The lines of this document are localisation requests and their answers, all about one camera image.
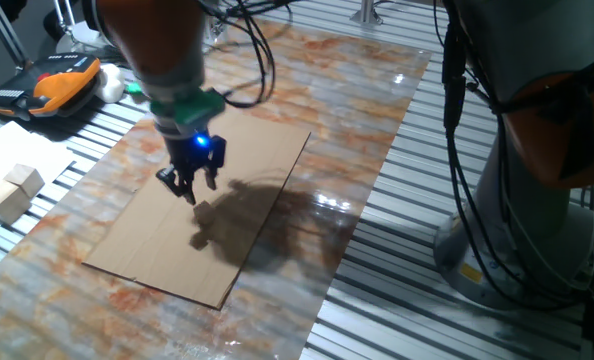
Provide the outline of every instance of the black cable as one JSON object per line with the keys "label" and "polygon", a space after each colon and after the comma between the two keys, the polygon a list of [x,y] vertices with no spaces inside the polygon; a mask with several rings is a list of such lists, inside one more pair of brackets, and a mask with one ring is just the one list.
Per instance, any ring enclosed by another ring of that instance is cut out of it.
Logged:
{"label": "black cable", "polygon": [[[260,90],[257,95],[257,98],[251,102],[241,102],[230,99],[230,96],[237,90],[253,86],[255,83],[257,83],[257,81],[249,81],[244,84],[238,85],[222,94],[222,97],[224,98],[224,101],[227,104],[238,108],[251,108],[267,101],[271,97],[275,89],[276,83],[275,59],[270,49],[270,45],[268,44],[268,40],[266,39],[265,35],[255,22],[255,20],[253,19],[253,16],[265,13],[267,11],[275,10],[281,7],[286,7],[292,19],[292,11],[290,9],[289,4],[295,1],[298,0],[274,0],[256,2],[250,2],[248,0],[237,0],[236,5],[226,2],[226,4],[229,5],[229,7],[225,10],[208,6],[204,4],[201,0],[199,1],[202,10],[207,15],[215,17],[223,24],[232,26],[240,31],[243,31],[250,37],[251,42],[246,43],[245,45],[252,45],[253,50],[255,51],[255,56],[257,57],[257,62],[259,64],[260,78],[258,83],[260,86]],[[236,24],[234,21],[231,21],[230,19],[244,20],[245,27]],[[234,43],[226,43],[222,46],[232,45],[241,46],[241,44]]]}
{"label": "black cable", "polygon": [[437,0],[433,0],[433,17],[435,18],[435,34],[437,34],[437,39],[441,44],[441,47],[444,47],[444,40],[441,39],[441,35],[439,35],[439,23],[437,21]]}

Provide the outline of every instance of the cardboard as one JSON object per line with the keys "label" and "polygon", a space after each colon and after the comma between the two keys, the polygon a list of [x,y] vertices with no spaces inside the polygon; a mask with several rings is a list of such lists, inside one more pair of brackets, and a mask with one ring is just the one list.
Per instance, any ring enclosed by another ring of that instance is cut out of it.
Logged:
{"label": "cardboard", "polygon": [[198,213],[207,209],[210,221],[198,221],[193,206],[153,175],[85,264],[221,307],[309,132],[234,111],[214,119],[209,130],[228,142],[217,190],[206,186],[203,170],[193,184],[205,208]]}

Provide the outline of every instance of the table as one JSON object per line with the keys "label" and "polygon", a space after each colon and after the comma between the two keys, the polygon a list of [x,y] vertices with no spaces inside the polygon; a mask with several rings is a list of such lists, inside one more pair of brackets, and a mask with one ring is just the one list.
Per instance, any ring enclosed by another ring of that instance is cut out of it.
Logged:
{"label": "table", "polygon": [[[81,265],[165,155],[146,118],[0,263],[0,354],[299,357],[430,54],[261,25],[279,34],[269,35],[277,89],[249,113],[312,135],[223,309]],[[214,51],[206,77],[223,90],[257,77],[255,66],[245,46]]]}

